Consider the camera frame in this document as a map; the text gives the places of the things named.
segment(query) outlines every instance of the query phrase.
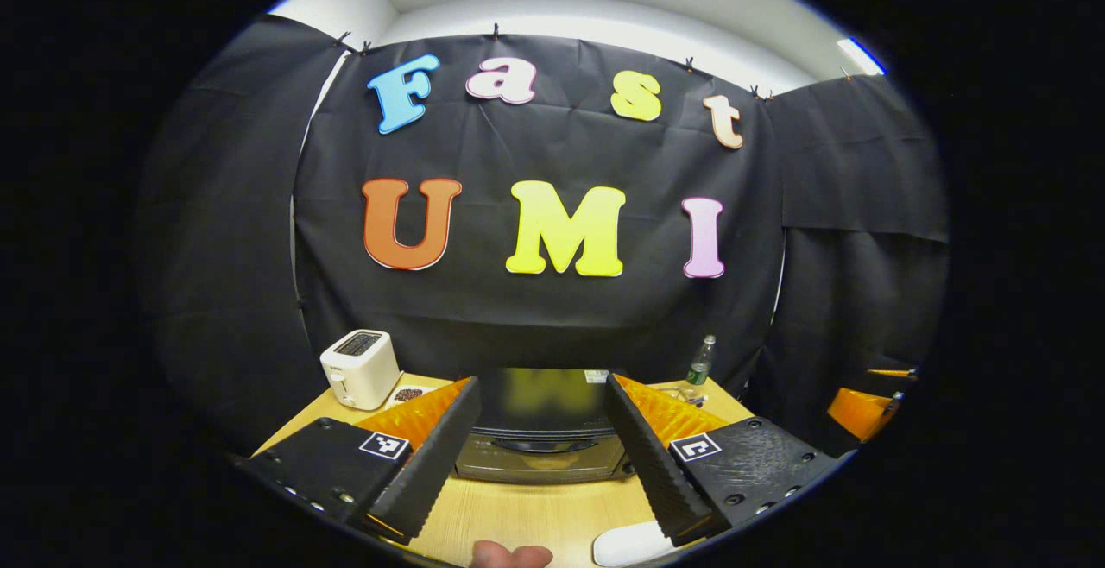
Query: pink letter i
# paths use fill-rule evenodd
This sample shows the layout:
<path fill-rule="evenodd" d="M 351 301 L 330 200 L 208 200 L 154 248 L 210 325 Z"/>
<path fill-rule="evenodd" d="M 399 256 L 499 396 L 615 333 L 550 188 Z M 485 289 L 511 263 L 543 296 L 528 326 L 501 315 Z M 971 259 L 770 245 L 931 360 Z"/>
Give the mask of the pink letter i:
<path fill-rule="evenodd" d="M 714 199 L 683 199 L 683 210 L 691 214 L 691 261 L 683 265 L 684 275 L 717 278 L 725 272 L 725 264 L 717 257 L 717 215 L 722 209 L 722 202 Z"/>

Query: white mouse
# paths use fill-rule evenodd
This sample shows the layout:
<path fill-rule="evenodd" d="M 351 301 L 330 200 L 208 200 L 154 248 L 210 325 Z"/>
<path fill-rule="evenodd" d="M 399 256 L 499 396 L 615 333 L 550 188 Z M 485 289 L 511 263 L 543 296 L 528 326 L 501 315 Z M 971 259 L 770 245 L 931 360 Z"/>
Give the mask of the white mouse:
<path fill-rule="evenodd" d="M 655 520 L 603 532 L 594 538 L 594 562 L 599 566 L 628 566 L 654 559 L 675 550 Z"/>

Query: ceiling light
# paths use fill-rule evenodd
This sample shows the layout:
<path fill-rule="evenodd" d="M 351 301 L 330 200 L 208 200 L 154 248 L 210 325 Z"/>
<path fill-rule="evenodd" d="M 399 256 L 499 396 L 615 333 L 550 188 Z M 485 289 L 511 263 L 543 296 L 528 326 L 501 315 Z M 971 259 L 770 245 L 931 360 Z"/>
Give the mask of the ceiling light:
<path fill-rule="evenodd" d="M 836 45 L 840 45 L 840 49 L 844 50 L 845 55 L 855 61 L 855 64 L 860 65 L 860 69 L 867 76 L 881 76 L 885 73 L 878 61 L 875 61 L 875 57 L 871 56 L 867 50 L 864 50 L 863 45 L 857 44 L 855 40 L 851 40 L 851 38 L 849 40 L 841 40 L 836 42 Z"/>

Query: water bottle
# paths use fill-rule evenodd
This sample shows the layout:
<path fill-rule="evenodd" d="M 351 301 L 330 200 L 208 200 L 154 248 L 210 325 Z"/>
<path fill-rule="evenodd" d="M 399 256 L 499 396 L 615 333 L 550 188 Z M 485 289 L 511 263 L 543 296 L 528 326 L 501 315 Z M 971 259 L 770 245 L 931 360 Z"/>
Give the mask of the water bottle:
<path fill-rule="evenodd" d="M 709 375 L 709 366 L 714 362 L 714 343 L 717 339 L 713 335 L 707 335 L 706 339 L 702 341 L 702 348 L 698 348 L 698 353 L 695 353 L 694 359 L 691 360 L 691 370 L 687 371 L 687 382 L 691 385 L 702 385 L 706 382 L 706 377 Z"/>

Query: plastic bottle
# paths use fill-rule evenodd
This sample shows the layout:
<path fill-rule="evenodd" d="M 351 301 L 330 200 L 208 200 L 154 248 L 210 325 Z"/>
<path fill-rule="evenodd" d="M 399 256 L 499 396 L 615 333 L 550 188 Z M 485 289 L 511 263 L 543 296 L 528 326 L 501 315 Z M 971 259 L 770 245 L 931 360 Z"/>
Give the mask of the plastic bottle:
<path fill-rule="evenodd" d="M 699 385 L 706 382 L 706 377 L 709 376 L 709 368 L 714 365 L 714 344 L 717 341 L 713 335 L 707 335 L 702 341 L 702 348 L 698 348 L 698 353 L 695 353 L 694 359 L 691 360 L 691 369 L 687 371 L 686 382 L 690 386 L 684 393 L 687 398 L 694 398 L 697 396 L 697 389 Z"/>

